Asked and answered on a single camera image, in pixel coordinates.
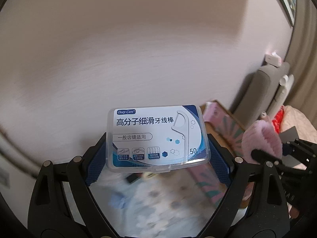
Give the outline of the pink fluffy scrunchie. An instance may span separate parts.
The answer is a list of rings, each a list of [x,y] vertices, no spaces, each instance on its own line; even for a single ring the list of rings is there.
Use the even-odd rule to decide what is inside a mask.
[[[251,156],[254,149],[262,150],[279,159],[281,159],[283,152],[279,135],[272,123],[265,120],[255,121],[243,133],[241,147],[243,159],[252,164],[258,164]]]

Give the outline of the dental floss pick box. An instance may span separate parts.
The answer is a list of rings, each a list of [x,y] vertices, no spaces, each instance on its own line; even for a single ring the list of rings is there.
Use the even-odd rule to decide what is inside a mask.
[[[113,109],[107,115],[106,144],[107,167],[119,173],[164,173],[211,158],[196,105]]]

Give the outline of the pink patterned cardboard box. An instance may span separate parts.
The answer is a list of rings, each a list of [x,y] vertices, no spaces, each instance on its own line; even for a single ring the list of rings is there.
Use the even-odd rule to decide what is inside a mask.
[[[211,158],[206,164],[189,169],[189,173],[207,197],[217,207],[230,186],[235,157],[242,156],[242,136],[245,128],[217,100],[202,108]]]

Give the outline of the grey laptop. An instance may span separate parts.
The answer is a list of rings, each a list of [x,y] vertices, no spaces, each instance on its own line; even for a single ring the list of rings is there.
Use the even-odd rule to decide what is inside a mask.
[[[279,134],[282,141],[283,156],[295,157],[298,149],[298,132],[295,126],[285,130]]]

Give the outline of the red fabric item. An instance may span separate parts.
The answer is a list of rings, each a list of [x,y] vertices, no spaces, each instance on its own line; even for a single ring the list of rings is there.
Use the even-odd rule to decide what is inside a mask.
[[[272,119],[273,127],[276,133],[278,134],[281,132],[281,124],[282,124],[282,120],[283,120],[284,112],[285,112],[284,108],[285,108],[284,105],[282,105],[279,111],[276,113],[276,115]]]

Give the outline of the peach quilted blanket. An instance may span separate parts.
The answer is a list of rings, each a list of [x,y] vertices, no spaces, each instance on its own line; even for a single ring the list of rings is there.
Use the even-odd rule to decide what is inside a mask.
[[[292,127],[296,128],[300,139],[316,143],[317,132],[308,118],[298,109],[287,105],[284,106],[280,131],[284,132]]]

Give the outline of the floral bed sheet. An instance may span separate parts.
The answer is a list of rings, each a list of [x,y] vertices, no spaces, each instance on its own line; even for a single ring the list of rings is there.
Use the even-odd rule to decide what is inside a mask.
[[[205,227],[226,187],[215,175],[196,181],[188,170],[142,174],[104,169],[92,192],[103,215],[122,237],[195,237]]]

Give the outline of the grey upholstered headboard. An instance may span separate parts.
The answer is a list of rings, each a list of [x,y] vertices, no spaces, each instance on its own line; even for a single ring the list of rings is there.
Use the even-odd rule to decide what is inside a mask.
[[[234,117],[244,128],[256,121],[266,111],[279,87],[279,80],[290,71],[290,64],[280,67],[266,64],[254,73],[251,83],[234,111]]]

